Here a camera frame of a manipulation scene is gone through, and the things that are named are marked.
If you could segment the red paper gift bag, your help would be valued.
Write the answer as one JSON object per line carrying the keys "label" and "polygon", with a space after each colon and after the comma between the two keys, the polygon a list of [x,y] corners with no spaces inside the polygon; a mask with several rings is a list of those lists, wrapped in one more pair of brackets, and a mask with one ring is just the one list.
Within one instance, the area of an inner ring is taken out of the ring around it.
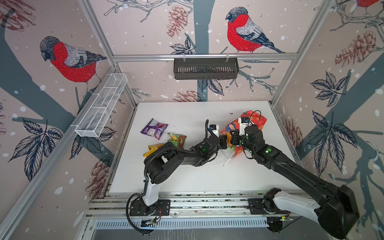
{"label": "red paper gift bag", "polygon": [[233,142],[239,143],[240,141],[236,142],[234,140],[235,133],[238,133],[239,135],[245,134],[245,128],[248,126],[257,126],[259,130],[262,130],[264,125],[267,122],[267,118],[264,117],[260,110],[256,111],[247,111],[241,114],[239,118],[229,123],[225,128],[219,131],[220,137],[227,137],[226,139],[226,145],[227,149],[222,150],[223,155],[228,158],[227,162],[231,161],[233,158],[238,156],[240,153],[243,152],[243,147],[241,144],[234,145]]}

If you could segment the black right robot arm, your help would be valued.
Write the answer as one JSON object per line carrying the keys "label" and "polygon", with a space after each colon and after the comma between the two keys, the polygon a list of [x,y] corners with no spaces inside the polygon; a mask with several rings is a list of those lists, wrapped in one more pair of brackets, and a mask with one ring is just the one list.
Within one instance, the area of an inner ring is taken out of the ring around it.
{"label": "black right robot arm", "polygon": [[263,133],[255,125],[243,131],[231,132],[231,144],[242,146],[252,158],[282,175],[311,199],[289,196],[278,188],[272,188],[263,200],[268,213],[278,210],[293,212],[318,223],[328,234],[345,239],[360,217],[354,192],[347,186],[329,183],[291,161],[279,149],[265,143]]}

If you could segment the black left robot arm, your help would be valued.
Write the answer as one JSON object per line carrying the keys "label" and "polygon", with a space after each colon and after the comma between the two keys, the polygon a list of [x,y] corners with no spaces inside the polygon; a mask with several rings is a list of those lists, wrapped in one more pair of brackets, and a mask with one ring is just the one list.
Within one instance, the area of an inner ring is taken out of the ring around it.
{"label": "black left robot arm", "polygon": [[157,203],[160,185],[180,165],[201,167],[213,161],[219,150],[227,149],[226,135],[211,135],[190,150],[180,149],[172,143],[166,143],[144,160],[145,187],[141,198],[148,207]]}

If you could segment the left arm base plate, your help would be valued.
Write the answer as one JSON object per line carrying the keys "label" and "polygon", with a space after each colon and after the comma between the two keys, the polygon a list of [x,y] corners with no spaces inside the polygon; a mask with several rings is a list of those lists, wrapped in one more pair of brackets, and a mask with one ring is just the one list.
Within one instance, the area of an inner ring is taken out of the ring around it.
{"label": "left arm base plate", "polygon": [[132,201],[129,206],[129,216],[149,217],[149,216],[168,216],[170,214],[171,201],[158,200],[151,206],[147,206],[142,199]]}

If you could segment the purple snack packet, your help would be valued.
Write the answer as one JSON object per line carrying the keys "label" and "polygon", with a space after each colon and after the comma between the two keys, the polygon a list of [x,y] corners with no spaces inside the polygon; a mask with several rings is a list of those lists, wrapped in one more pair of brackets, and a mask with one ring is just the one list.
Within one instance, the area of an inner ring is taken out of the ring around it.
{"label": "purple snack packet", "polygon": [[160,123],[155,119],[151,119],[151,121],[141,130],[141,134],[151,136],[159,140],[167,127],[168,124]]}

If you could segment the aluminium mounting rail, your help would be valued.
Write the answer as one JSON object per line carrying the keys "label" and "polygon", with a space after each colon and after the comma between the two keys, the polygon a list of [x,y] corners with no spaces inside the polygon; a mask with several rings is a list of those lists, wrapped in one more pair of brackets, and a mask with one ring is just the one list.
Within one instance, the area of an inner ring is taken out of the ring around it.
{"label": "aluminium mounting rail", "polygon": [[[248,217],[249,199],[262,199],[263,192],[245,192],[229,194],[162,194],[160,200],[169,200],[169,216],[181,217]],[[128,196],[106,196],[95,199],[89,205],[86,217],[123,218],[126,216]]]}

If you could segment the yellow snack packet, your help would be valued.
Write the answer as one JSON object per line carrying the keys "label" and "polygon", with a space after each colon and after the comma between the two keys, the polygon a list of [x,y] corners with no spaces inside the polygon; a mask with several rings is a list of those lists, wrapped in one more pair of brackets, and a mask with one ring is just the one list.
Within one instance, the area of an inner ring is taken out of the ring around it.
{"label": "yellow snack packet", "polygon": [[164,145],[164,143],[148,146],[149,150],[146,153],[143,154],[143,157],[146,158],[146,157],[150,156],[152,153],[154,153],[156,150],[161,148],[163,145]]}

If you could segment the orange snack packet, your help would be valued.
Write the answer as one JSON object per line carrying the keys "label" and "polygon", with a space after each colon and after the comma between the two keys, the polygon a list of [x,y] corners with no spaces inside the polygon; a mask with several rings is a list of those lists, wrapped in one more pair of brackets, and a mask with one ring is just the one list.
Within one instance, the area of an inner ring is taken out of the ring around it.
{"label": "orange snack packet", "polygon": [[231,132],[226,132],[225,135],[227,136],[227,145],[229,148],[233,148],[233,144],[232,144],[232,133]]}

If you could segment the green snack packet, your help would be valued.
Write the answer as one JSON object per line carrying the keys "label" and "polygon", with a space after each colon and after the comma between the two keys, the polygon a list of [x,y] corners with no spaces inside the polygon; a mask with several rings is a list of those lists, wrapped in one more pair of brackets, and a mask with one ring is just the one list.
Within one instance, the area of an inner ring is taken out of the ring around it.
{"label": "green snack packet", "polygon": [[184,147],[187,136],[182,134],[168,133],[168,142],[171,142],[175,147],[182,149]]}

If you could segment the black hanging wall basket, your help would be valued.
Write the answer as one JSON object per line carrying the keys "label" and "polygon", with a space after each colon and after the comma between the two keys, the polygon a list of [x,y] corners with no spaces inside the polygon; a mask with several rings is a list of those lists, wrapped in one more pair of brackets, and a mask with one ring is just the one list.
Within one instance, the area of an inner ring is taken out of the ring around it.
{"label": "black hanging wall basket", "polygon": [[237,58],[186,58],[174,60],[176,80],[230,80],[239,73]]}

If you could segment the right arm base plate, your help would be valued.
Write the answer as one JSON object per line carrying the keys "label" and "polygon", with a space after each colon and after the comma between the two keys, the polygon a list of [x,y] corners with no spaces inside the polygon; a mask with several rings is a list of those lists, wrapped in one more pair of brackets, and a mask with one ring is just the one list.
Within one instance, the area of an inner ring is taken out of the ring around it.
{"label": "right arm base plate", "polygon": [[262,198],[248,199],[246,208],[250,210],[251,215],[290,215],[290,212],[279,209],[274,202],[275,195],[281,191],[281,189],[272,188]]}

